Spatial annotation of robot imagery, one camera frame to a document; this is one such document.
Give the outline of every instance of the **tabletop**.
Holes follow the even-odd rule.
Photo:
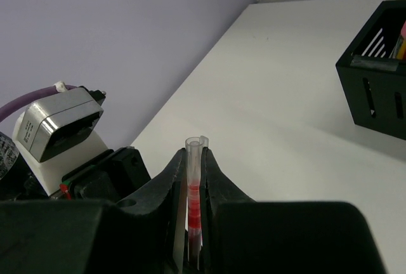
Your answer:
[[[406,142],[354,125],[335,69],[381,1],[250,5],[134,141],[148,171],[207,136],[255,200],[357,206],[388,271],[403,273]]]

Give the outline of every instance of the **clear plastic tube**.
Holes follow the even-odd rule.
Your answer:
[[[199,270],[199,254],[202,246],[202,226],[200,222],[200,177],[202,151],[209,146],[205,136],[189,138],[185,142],[187,151],[188,179],[188,260],[190,266]]]

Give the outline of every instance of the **cable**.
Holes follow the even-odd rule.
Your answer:
[[[66,85],[65,87],[68,90],[76,88],[75,86],[70,85]],[[0,108],[0,122],[5,120],[17,110],[30,105],[33,101],[39,100],[40,98],[45,98],[47,96],[55,95],[57,93],[59,93],[57,87],[51,86],[27,93],[26,95],[22,95],[19,98],[16,98],[15,100],[5,104],[3,107]]]

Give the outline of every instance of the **black plastic basket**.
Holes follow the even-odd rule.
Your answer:
[[[406,140],[406,62],[390,58],[406,0],[384,1],[336,64],[354,123]]]

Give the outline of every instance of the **gray wall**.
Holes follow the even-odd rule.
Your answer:
[[[130,144],[250,2],[0,0],[0,106],[59,80],[102,89],[97,131]]]

